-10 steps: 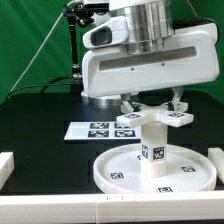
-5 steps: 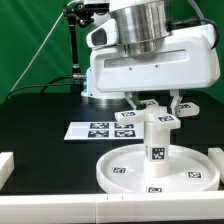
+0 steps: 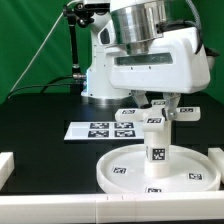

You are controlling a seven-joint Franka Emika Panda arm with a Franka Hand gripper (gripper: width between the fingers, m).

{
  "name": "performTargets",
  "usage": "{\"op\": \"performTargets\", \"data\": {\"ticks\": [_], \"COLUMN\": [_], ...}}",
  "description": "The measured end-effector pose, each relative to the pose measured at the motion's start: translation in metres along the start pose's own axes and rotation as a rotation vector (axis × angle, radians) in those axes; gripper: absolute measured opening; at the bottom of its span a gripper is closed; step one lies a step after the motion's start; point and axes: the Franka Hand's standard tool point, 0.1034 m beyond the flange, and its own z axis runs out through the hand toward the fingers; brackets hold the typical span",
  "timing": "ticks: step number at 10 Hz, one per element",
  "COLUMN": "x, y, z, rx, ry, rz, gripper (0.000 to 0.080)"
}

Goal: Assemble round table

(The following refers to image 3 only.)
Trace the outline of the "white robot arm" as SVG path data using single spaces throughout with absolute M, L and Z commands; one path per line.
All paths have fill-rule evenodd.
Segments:
M 165 114 L 177 118 L 180 95 L 210 82 L 200 25 L 171 22 L 167 0 L 107 0 L 91 26 L 92 63 L 83 96 L 105 103 L 133 96 L 142 106 L 147 91 L 161 92 Z

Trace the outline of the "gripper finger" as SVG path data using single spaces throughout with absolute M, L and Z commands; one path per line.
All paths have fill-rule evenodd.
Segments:
M 139 108 L 142 108 L 142 107 L 149 104 L 149 101 L 146 97 L 146 92 L 145 91 L 132 90 L 131 94 L 132 94 L 132 97 L 133 97 L 136 105 Z
M 177 106 L 180 101 L 180 93 L 164 93 L 163 98 L 165 100 L 165 114 L 166 118 L 173 121 L 177 118 Z

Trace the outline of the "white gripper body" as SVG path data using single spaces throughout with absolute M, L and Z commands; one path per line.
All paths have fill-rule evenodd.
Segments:
M 149 44 L 146 55 L 129 56 L 123 46 L 108 47 L 106 70 L 114 88 L 194 93 L 210 82 L 204 47 L 196 53 L 195 27 L 168 31 Z

